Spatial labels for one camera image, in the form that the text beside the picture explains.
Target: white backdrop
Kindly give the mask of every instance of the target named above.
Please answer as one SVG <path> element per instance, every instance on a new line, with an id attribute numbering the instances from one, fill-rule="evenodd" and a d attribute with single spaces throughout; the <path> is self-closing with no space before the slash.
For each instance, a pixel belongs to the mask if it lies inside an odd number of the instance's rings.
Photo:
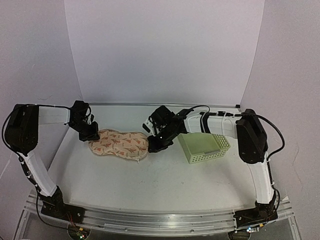
<path id="1" fill-rule="evenodd" d="M 318 0 L 265 1 L 241 102 L 242 109 L 270 119 L 285 138 L 283 151 L 272 156 L 271 170 L 281 196 L 289 196 L 304 240 L 320 240 L 319 10 Z M 265 130 L 269 151 L 279 148 L 277 133 Z"/>
<path id="2" fill-rule="evenodd" d="M 65 0 L 89 102 L 239 104 L 264 0 Z"/>

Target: white wall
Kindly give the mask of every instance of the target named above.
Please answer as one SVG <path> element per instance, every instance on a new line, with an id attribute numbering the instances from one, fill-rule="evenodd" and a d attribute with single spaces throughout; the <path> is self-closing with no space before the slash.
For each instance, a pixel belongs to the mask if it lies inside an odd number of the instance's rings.
<path id="1" fill-rule="evenodd" d="M 264 0 L 65 0 L 89 102 L 239 104 Z"/>
<path id="2" fill-rule="evenodd" d="M 81 99 L 63 0 L 0 3 L 0 125 L 17 103 L 71 106 Z M 48 166 L 66 131 L 40 129 L 40 155 Z M 0 143 L 0 236 L 12 239 L 30 192 L 18 159 Z"/>
<path id="3" fill-rule="evenodd" d="M 272 158 L 276 185 L 286 191 L 302 238 L 320 239 L 320 2 L 265 2 L 252 73 L 241 107 L 274 122 L 286 139 Z M 280 144 L 267 129 L 270 149 Z"/>

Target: white table surface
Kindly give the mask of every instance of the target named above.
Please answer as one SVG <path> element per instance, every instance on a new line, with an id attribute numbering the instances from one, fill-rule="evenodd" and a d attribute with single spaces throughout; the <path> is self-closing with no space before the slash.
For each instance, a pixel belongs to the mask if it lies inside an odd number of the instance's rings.
<path id="1" fill-rule="evenodd" d="M 99 129 L 141 131 L 156 106 L 91 106 Z M 177 113 L 183 107 L 168 107 Z M 236 108 L 211 108 L 212 112 Z M 139 163 L 98 156 L 69 129 L 49 169 L 66 203 L 135 212 L 199 212 L 254 207 L 248 166 L 238 156 L 237 140 L 222 158 L 189 164 L 178 142 Z"/>

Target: light green basket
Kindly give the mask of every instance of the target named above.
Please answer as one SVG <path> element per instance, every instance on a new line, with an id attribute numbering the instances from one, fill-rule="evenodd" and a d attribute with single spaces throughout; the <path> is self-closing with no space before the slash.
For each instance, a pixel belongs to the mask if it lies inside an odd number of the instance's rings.
<path id="1" fill-rule="evenodd" d="M 189 164 L 221 158 L 230 148 L 223 135 L 188 133 L 179 134 L 178 140 Z"/>

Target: plastic basket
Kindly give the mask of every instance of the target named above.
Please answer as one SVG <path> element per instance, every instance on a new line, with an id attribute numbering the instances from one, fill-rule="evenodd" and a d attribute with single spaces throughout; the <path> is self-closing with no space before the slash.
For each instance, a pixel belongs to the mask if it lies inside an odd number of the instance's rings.
<path id="1" fill-rule="evenodd" d="M 230 148 L 223 135 L 188 133 L 179 134 L 178 140 L 189 164 L 222 158 Z"/>

